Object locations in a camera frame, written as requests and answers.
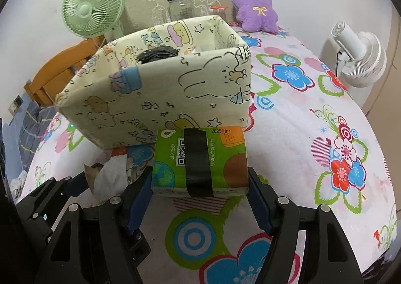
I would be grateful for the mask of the green desk fan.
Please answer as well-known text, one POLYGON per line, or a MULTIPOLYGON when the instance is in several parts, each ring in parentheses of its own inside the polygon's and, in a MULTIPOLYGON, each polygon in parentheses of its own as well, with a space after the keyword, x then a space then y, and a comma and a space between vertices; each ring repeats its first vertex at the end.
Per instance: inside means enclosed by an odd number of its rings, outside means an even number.
POLYGON ((124 36, 120 22, 124 9, 125 0, 63 0, 62 19, 76 36, 103 35, 110 41, 124 36))

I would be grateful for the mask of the glass jar with green lid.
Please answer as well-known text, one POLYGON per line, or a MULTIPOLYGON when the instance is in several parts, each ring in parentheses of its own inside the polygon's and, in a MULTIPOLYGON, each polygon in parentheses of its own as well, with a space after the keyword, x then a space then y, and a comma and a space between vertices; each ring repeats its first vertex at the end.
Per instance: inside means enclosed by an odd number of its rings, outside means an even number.
POLYGON ((192 0, 167 0, 168 7, 164 12, 164 22, 172 22, 196 16, 192 0))

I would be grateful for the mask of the beige wrapped packet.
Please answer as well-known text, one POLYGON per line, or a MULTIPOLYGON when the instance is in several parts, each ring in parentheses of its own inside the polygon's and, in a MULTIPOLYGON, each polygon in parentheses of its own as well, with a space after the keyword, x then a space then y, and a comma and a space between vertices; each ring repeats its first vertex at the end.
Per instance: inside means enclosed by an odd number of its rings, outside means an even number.
POLYGON ((93 166, 86 166, 84 165, 84 175, 86 178, 86 181, 88 183, 88 187, 92 194, 94 194, 94 181, 96 179, 96 176, 100 173, 101 169, 103 168, 102 164, 95 164, 93 166))

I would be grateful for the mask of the purple bunny plush toy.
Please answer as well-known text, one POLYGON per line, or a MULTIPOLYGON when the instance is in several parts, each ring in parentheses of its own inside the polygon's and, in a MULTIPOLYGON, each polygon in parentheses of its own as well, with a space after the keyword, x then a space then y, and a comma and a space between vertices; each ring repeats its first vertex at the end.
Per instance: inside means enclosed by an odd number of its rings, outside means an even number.
POLYGON ((245 32, 278 33, 279 17, 272 0, 231 0, 236 9, 236 20, 245 32))

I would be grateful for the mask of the small jar orange lid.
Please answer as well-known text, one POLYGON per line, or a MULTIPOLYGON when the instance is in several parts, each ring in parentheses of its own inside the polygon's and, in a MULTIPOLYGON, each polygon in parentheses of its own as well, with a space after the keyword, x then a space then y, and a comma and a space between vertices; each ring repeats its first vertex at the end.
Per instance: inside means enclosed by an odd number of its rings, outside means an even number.
POLYGON ((226 20, 227 6, 210 6, 209 13, 214 16, 219 16, 221 19, 226 20))

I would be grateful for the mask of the black plastic bag bundle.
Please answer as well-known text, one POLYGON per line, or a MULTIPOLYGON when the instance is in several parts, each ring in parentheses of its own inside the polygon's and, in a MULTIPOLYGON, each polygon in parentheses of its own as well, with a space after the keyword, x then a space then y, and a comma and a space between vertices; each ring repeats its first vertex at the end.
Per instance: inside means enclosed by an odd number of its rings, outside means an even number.
POLYGON ((154 47, 152 49, 145 50, 141 52, 137 60, 140 64, 146 64, 149 62, 154 62, 157 60, 163 60, 166 58, 171 58, 171 57, 176 57, 178 56, 179 50, 167 46, 167 45, 162 45, 160 47, 154 47))

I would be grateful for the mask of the grey plaid pillow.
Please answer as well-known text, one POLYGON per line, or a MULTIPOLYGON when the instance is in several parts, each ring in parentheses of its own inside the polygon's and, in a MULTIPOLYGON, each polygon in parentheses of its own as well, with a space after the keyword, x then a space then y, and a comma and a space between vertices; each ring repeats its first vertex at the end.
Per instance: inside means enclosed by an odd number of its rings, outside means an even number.
POLYGON ((18 148, 22 166, 28 170, 40 143, 44 142, 46 130, 56 115, 54 107, 42 107, 30 102, 22 121, 18 138, 18 148))

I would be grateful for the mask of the white standing fan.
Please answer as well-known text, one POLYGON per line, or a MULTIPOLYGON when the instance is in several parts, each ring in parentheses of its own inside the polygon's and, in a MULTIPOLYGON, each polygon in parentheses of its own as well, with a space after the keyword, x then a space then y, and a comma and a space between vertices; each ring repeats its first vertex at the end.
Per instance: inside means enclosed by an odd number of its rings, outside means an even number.
POLYGON ((379 38, 370 32, 355 33, 343 21, 337 22, 331 35, 340 47, 336 58, 336 75, 356 88, 376 83, 385 73, 387 55, 379 38))

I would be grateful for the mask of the yellow cartoon fabric storage box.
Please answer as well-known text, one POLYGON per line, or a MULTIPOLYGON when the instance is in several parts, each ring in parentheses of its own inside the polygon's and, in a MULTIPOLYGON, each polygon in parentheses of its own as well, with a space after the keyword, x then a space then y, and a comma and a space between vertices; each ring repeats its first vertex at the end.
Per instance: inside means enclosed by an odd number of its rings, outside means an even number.
POLYGON ((153 143, 168 128, 247 123, 249 46, 219 16, 161 24, 99 49, 56 97, 56 108, 89 141, 111 149, 153 143), (148 49, 178 56, 140 64, 148 49))

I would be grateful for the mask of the wooden bed headboard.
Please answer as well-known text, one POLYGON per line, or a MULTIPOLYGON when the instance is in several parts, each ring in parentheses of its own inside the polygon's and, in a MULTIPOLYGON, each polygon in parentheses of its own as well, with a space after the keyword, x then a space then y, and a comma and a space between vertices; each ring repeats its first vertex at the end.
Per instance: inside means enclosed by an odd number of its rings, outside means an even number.
POLYGON ((32 101, 39 105, 51 106, 56 95, 72 80, 96 51, 105 43, 103 35, 84 39, 51 58, 24 86, 32 101))

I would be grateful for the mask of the white soft cloth pack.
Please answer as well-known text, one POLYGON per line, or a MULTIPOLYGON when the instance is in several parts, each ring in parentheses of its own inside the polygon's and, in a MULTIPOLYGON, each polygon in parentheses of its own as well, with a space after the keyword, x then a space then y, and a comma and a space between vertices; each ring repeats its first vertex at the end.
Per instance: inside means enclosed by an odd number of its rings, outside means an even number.
POLYGON ((136 182, 146 166, 152 164, 154 146, 134 145, 108 151, 108 159, 94 181, 94 198, 105 202, 113 196, 120 196, 124 190, 136 182))

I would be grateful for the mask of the floral patterned tablecloth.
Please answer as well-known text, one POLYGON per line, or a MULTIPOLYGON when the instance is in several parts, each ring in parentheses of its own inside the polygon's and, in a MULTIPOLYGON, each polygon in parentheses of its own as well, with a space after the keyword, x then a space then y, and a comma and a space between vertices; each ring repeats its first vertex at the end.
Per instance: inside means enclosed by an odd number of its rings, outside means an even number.
MULTIPOLYGON (((277 194, 328 205, 362 270, 396 238, 395 197, 379 142, 333 72, 285 31, 242 33, 252 60, 247 159, 277 194)), ((253 283, 270 239, 244 197, 154 196, 141 229, 146 283, 253 283)))

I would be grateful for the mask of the green tissue pack black band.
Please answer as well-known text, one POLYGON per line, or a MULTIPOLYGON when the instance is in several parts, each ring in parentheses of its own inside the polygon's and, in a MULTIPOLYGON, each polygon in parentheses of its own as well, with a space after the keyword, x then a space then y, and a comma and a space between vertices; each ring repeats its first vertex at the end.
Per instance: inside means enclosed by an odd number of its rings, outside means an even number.
POLYGON ((152 190, 168 197, 226 198, 249 189, 241 127, 164 129, 158 132, 152 190))

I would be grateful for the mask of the wall power socket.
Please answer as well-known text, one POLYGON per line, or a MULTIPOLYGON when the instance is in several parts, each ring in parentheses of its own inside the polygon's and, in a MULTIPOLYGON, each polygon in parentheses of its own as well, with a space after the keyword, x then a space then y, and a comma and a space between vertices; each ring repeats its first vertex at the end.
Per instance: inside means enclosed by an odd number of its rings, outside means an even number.
POLYGON ((21 107, 21 105, 23 104, 23 100, 20 96, 17 96, 14 101, 13 104, 15 106, 16 109, 19 109, 21 107))

